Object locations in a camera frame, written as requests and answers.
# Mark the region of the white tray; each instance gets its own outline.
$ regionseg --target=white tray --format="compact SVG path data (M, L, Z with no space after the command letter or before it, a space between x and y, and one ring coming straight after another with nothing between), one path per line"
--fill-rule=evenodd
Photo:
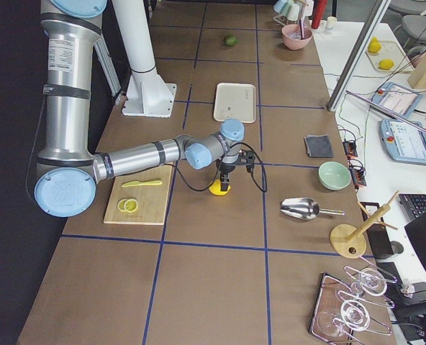
M252 84L219 83L216 87L213 118L236 119L245 124L256 119L256 88Z
M379 43L382 45L382 48L379 50L379 52L371 53L366 51L366 55L368 56L368 59L370 59L370 62L375 70L379 72L393 73L396 71L398 72L402 67L409 64L408 58L397 43L394 41L379 41ZM390 70L380 69L379 61L383 59L391 59L394 61L394 67L392 67ZM409 65L401 70L400 73L411 73L413 70L413 66Z

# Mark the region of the label sticker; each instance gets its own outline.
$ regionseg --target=label sticker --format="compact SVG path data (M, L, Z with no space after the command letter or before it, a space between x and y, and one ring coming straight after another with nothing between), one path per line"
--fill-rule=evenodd
M74 41L52 39L48 43L48 70L74 71Z

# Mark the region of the yellow knife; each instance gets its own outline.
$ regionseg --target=yellow knife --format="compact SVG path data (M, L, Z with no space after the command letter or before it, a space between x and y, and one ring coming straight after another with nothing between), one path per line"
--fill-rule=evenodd
M136 187L136 186L139 186L139 185L161 185L161 184L162 184L162 180L151 180L151 181L133 180L133 181L128 181L126 183L123 183L122 188Z

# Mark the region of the lemon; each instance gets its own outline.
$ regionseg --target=lemon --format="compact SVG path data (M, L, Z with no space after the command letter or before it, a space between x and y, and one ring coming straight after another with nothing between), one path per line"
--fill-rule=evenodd
M379 61L379 68L382 70L390 70L394 67L394 61L391 59L383 59Z
M127 199L124 202L124 210L125 210L125 212L133 213L133 212L136 212L137 208L138 208L138 202L137 202L137 200L135 198Z
M379 50L381 50L381 48L382 48L382 45L378 41L372 40L370 44L368 45L368 51L373 54L377 53Z
M223 196L224 194L227 194L227 192L229 192L230 185L227 186L227 190L223 192L221 191L221 181L215 180L208 189L212 194L215 194L216 196Z
M223 42L225 43L226 46L232 47L232 46L234 46L234 45L237 44L237 38L236 38L236 36L233 36L233 35L229 34L228 36L226 36L223 39Z
M122 199L122 200L119 200L119 202L117 203L117 209L120 211L120 212L126 212L126 210L124 209L124 204L125 204L125 201L127 201L128 199Z

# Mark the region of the wooden cutting board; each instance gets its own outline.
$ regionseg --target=wooden cutting board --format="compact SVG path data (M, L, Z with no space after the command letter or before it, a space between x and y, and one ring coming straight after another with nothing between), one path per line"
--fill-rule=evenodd
M163 165L145 172L116 177L107 203L104 223L163 225L170 190L171 169L171 166ZM162 180L161 185L122 187L123 183L133 180L145 182L158 179ZM119 201L124 198L135 198L137 200L136 212L121 212L117 208Z

